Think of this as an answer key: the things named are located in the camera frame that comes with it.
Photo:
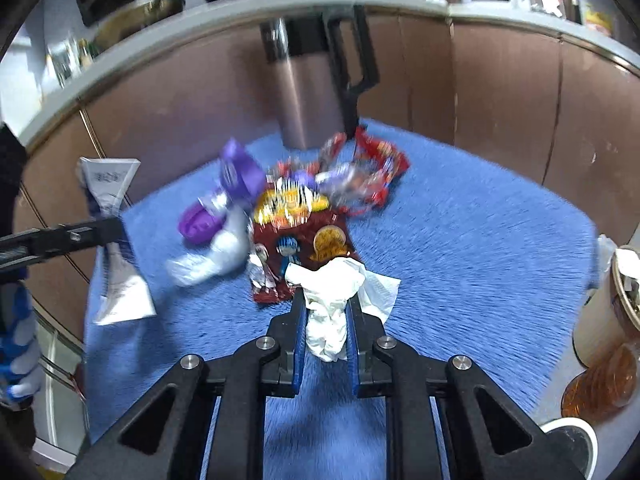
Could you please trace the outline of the left hand blue white glove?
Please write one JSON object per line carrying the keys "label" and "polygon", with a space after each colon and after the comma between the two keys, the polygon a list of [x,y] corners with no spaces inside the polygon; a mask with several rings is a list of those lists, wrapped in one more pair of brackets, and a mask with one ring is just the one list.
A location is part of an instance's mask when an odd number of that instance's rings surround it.
{"label": "left hand blue white glove", "polygon": [[1,406],[26,410],[40,390],[43,370],[32,298],[23,281],[1,285]]}

